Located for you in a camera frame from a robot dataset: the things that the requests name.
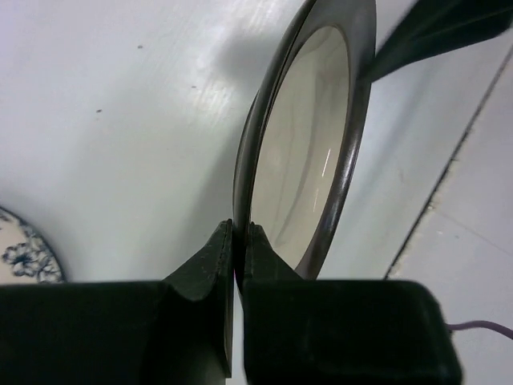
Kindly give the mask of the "silver rimmed cream plate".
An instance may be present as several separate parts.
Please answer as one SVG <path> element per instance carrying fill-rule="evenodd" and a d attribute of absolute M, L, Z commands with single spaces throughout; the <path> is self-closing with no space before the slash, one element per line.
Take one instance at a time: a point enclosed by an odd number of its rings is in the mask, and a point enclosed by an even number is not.
<path fill-rule="evenodd" d="M 373 1 L 304 2 L 249 109 L 233 179 L 236 272 L 255 260 L 256 232 L 298 276 L 321 271 L 362 141 L 374 57 Z"/>

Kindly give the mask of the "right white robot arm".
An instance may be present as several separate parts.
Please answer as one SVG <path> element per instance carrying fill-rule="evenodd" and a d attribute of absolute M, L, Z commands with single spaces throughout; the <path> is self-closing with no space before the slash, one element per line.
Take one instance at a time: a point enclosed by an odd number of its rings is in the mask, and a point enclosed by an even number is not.
<path fill-rule="evenodd" d="M 512 1 L 417 1 L 378 49 L 371 83 L 411 63 L 493 39 L 512 26 Z"/>

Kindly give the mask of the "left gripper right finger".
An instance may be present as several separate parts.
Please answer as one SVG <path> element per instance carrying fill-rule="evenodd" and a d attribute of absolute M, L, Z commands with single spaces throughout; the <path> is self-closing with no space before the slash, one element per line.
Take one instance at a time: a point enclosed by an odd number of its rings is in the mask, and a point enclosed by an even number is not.
<path fill-rule="evenodd" d="M 242 286 L 250 384 L 460 384 L 432 293 L 412 281 L 300 278 L 251 225 Z"/>

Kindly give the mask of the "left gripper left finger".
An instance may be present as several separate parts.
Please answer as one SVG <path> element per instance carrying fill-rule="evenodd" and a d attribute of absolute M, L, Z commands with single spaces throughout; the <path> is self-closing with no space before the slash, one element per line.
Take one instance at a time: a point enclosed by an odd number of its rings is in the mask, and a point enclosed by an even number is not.
<path fill-rule="evenodd" d="M 223 384 L 232 222 L 160 281 L 1 288 L 4 384 Z"/>

